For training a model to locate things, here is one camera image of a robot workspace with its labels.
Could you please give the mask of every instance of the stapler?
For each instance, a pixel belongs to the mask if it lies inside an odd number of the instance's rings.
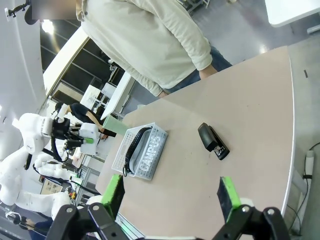
[[[198,128],[198,132],[205,149],[209,152],[214,151],[219,160],[223,160],[230,153],[212,126],[208,126],[208,124],[204,122]]]

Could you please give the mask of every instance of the black strap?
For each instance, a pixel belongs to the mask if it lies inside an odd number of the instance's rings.
[[[303,175],[302,178],[303,179],[312,179],[312,175]]]

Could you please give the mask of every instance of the jeans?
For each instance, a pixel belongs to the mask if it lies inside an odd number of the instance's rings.
[[[224,69],[227,69],[231,67],[231,63],[228,62],[224,56],[221,55],[221,53],[214,47],[211,46],[211,56],[212,56],[212,63],[211,65],[218,71],[222,71]],[[198,81],[200,81],[200,75],[199,71],[196,69],[194,70],[189,76],[187,76],[185,79],[183,79],[181,82],[179,82],[177,85],[170,89],[166,89],[169,93],[174,93],[180,89],[183,89],[191,84],[194,84]]]

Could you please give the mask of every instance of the basket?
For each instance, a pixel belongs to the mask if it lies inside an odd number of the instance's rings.
[[[152,180],[168,137],[168,133],[158,127],[155,123],[134,127],[126,131],[112,164],[113,170],[121,173],[123,172],[123,167],[126,162],[126,153],[130,144],[140,129],[149,127],[152,127],[152,130],[139,160],[137,170],[135,173],[128,173],[128,176]]]

